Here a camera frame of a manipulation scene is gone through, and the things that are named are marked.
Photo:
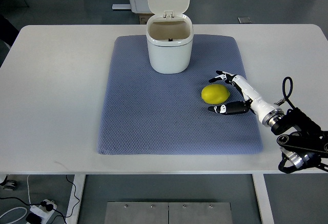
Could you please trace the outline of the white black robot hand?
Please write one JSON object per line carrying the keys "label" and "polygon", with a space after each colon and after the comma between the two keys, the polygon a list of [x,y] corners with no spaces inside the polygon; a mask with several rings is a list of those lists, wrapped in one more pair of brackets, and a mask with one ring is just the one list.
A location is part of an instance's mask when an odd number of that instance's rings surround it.
{"label": "white black robot hand", "polygon": [[216,73],[218,75],[210,79],[210,83],[224,80],[225,83],[235,87],[243,96],[244,100],[209,106],[209,111],[222,115],[244,114],[248,111],[252,111],[258,117],[258,120],[266,127],[272,127],[284,116],[283,110],[277,104],[266,102],[243,76],[225,71],[216,71]]}

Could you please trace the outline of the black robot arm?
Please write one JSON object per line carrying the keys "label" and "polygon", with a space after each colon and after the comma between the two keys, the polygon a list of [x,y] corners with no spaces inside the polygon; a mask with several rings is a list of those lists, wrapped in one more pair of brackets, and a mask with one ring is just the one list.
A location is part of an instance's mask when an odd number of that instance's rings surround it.
{"label": "black robot arm", "polygon": [[290,108],[286,113],[276,113],[269,120],[281,150],[282,160],[278,169],[286,174],[309,168],[327,172],[327,164],[321,161],[327,158],[327,131],[293,105],[289,99],[292,90],[292,78],[285,77],[282,82],[283,99],[277,105],[287,102]]}

